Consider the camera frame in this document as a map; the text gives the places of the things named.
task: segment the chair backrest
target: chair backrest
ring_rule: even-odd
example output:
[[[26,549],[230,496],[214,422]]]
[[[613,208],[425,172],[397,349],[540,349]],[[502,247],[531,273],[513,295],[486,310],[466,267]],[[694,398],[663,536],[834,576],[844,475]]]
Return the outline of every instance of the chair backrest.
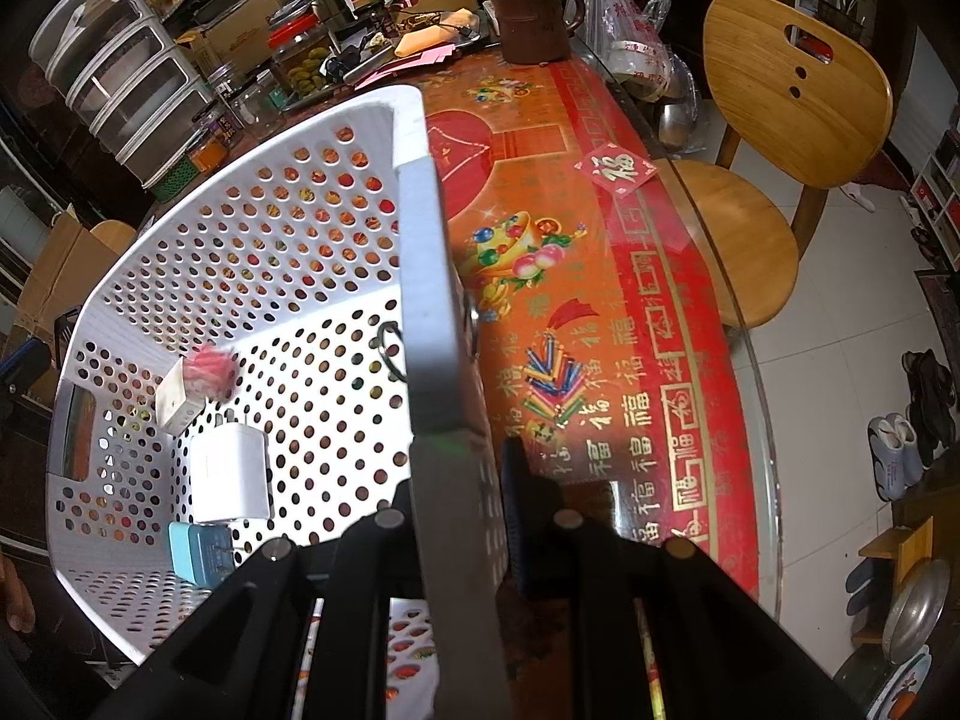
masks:
[[[829,61],[794,45],[804,32],[805,45]],[[704,67],[728,124],[802,184],[827,189],[852,180],[890,129],[893,96],[880,65],[782,2],[712,1]]]

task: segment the metal ring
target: metal ring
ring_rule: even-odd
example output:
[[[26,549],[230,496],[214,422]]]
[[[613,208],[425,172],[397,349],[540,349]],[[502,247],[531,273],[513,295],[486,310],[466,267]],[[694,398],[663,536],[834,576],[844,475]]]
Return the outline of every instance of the metal ring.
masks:
[[[480,312],[473,295],[467,290],[464,290],[464,333],[470,336],[470,361],[476,362],[480,356]]]
[[[389,370],[397,379],[400,379],[404,384],[407,383],[407,374],[402,373],[400,369],[394,364],[394,361],[390,359],[387,355],[387,344],[384,341],[384,334],[387,331],[393,333],[397,338],[400,339],[400,342],[403,343],[403,333],[400,332],[400,326],[393,322],[381,322],[380,327],[376,328],[376,350],[380,353],[380,358],[383,361],[383,365],[386,365],[387,370]]]

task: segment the dining table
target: dining table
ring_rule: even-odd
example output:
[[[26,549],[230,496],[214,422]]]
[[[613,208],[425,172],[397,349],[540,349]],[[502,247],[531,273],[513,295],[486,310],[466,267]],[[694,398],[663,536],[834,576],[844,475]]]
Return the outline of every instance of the dining table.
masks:
[[[721,322],[736,298],[677,157],[576,38],[560,61],[511,65],[494,43],[376,86],[393,83],[424,101],[450,258],[479,313],[494,447],[522,439],[536,473],[624,538],[693,541],[776,619],[760,371],[747,332]],[[256,145],[245,135],[229,160]],[[500,618],[517,716],[569,716],[563,605],[507,601]]]

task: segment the blue charger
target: blue charger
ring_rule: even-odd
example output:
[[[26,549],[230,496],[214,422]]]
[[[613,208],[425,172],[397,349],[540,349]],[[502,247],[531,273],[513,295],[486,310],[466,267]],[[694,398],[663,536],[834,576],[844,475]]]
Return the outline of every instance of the blue charger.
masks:
[[[213,590],[232,572],[233,545],[228,528],[171,522],[168,533],[176,576]]]

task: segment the red diamond sticker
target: red diamond sticker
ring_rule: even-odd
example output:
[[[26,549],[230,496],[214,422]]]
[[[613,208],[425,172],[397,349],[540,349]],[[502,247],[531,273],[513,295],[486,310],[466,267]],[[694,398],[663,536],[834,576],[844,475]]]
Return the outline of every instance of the red diamond sticker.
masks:
[[[616,143],[597,146],[573,167],[612,194],[637,189],[656,172],[656,165]]]

